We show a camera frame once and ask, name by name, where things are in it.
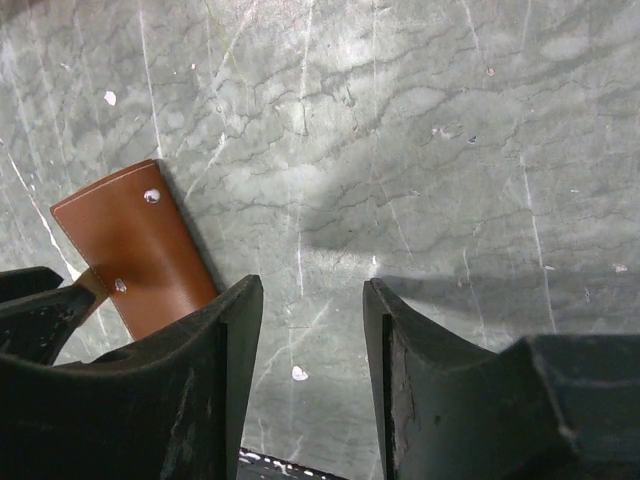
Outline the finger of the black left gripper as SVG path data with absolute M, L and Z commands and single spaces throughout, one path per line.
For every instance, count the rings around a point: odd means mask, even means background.
M 1 353 L 52 365 L 93 307 L 95 295 L 82 285 L 62 285 L 48 267 L 1 273 Z

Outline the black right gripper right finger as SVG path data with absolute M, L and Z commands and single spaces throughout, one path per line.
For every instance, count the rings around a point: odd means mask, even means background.
M 363 286 L 387 479 L 635 479 L 639 339 L 525 336 L 494 353 Z

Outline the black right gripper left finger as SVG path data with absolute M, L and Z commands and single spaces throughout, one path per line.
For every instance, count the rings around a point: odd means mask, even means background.
M 1 357 L 5 479 L 232 479 L 263 287 L 208 305 L 90 363 Z

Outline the brown leather card holder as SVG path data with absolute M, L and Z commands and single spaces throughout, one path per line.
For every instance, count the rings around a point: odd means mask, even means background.
M 112 173 L 54 204 L 50 212 L 133 339 L 216 298 L 209 270 L 157 161 Z

